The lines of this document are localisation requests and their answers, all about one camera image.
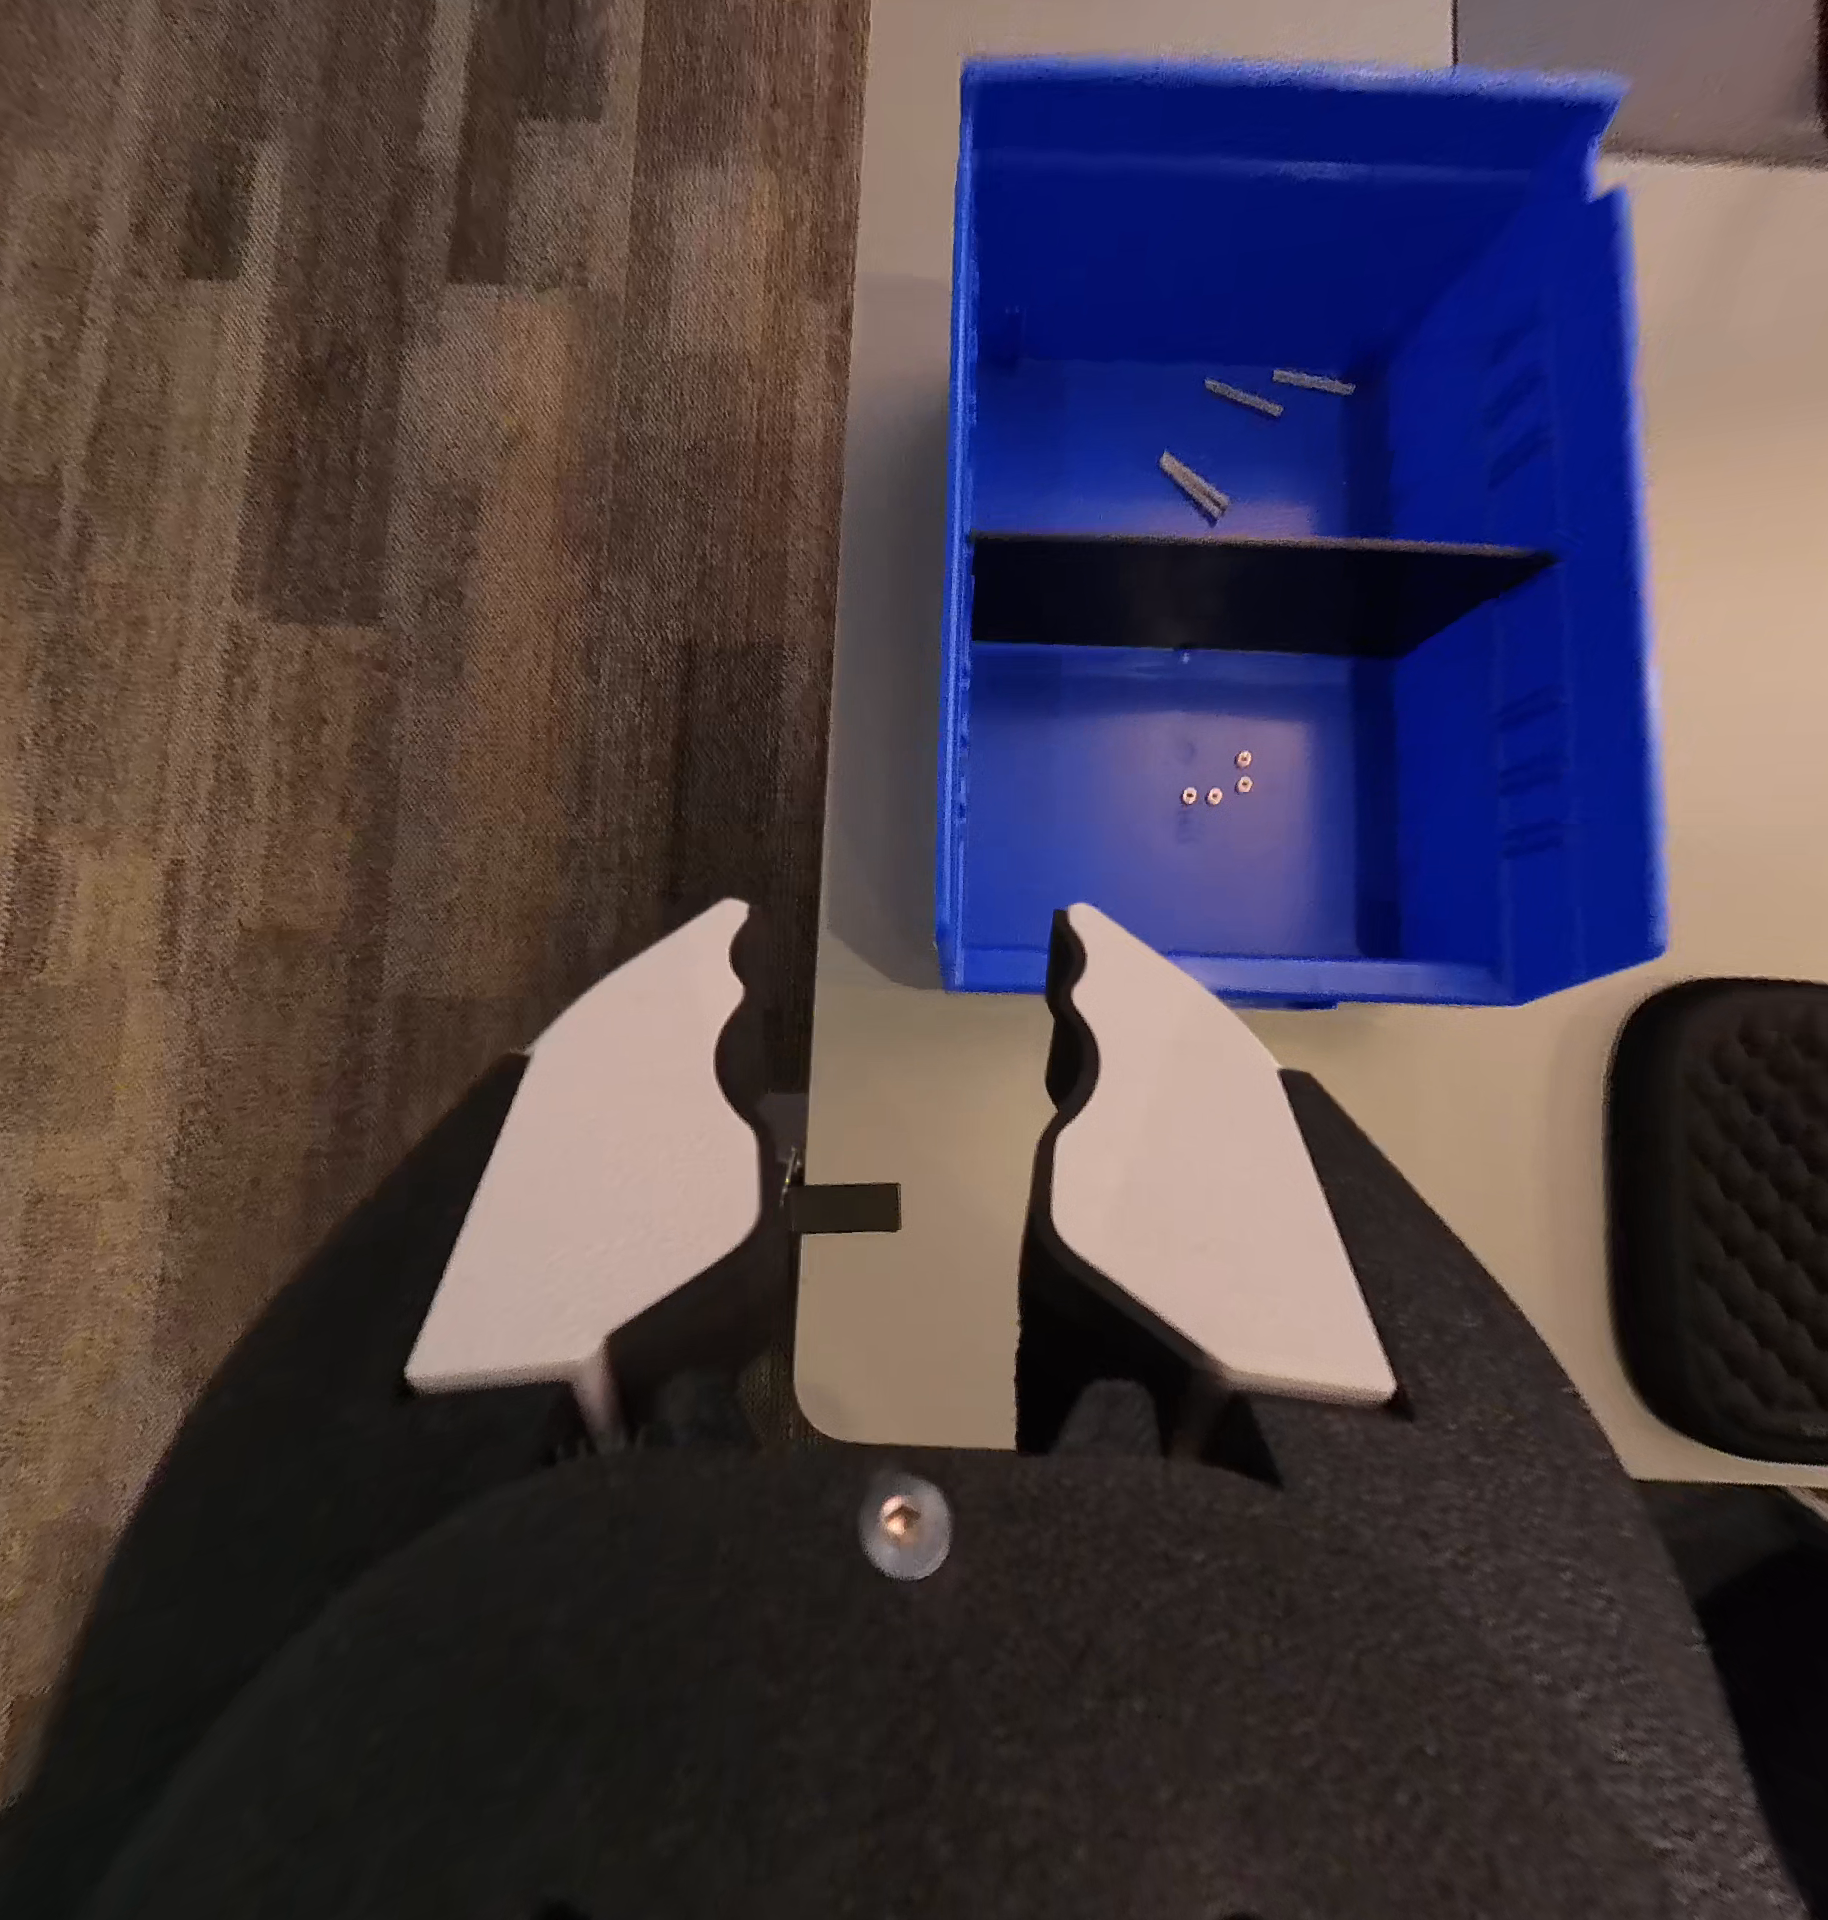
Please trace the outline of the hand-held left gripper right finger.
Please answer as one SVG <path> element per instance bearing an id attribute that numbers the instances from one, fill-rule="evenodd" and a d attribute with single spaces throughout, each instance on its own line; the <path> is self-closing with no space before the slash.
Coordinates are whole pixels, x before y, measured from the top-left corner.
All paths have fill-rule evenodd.
<path id="1" fill-rule="evenodd" d="M 1399 1408 L 1276 1057 L 1092 905 L 1053 916 L 1016 1449 L 1265 1457 L 1254 1404 Z"/>

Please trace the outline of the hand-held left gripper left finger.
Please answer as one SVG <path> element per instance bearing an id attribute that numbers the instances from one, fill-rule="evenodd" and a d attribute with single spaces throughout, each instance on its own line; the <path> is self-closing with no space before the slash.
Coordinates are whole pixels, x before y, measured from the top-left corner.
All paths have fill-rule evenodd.
<path id="1" fill-rule="evenodd" d="M 688 1379 L 733 1384 L 795 1309 L 761 1115 L 763 930 L 699 911 L 528 1048 L 403 1361 L 418 1394 L 563 1386 L 619 1446 Z"/>

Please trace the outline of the blue bin with black divider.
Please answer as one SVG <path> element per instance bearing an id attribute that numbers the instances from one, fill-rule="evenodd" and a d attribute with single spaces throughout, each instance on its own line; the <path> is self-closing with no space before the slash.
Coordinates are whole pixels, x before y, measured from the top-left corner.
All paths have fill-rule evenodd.
<path id="1" fill-rule="evenodd" d="M 948 991 L 1040 992 L 1053 916 L 1081 903 L 1261 1006 L 1518 1006 L 1666 952 L 1632 239 L 1596 180 L 1619 101 L 1608 79 L 1463 67 L 963 67 Z M 986 644 L 978 534 L 1554 564 L 1398 660 Z"/>

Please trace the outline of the black quilted pad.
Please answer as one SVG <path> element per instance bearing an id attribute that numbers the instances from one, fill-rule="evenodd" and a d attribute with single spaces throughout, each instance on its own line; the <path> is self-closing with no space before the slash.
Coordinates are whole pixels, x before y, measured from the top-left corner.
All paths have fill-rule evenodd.
<path id="1" fill-rule="evenodd" d="M 1627 1014 L 1604 1212 L 1646 1408 L 1716 1452 L 1828 1471 L 1828 983 L 1687 979 Z"/>

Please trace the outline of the black bin divider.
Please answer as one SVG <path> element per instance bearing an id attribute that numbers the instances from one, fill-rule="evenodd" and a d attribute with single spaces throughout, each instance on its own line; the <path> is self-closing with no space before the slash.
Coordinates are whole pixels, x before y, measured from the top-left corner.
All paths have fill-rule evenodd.
<path id="1" fill-rule="evenodd" d="M 976 534 L 988 646 L 1404 660 L 1556 564 L 1533 546 Z"/>

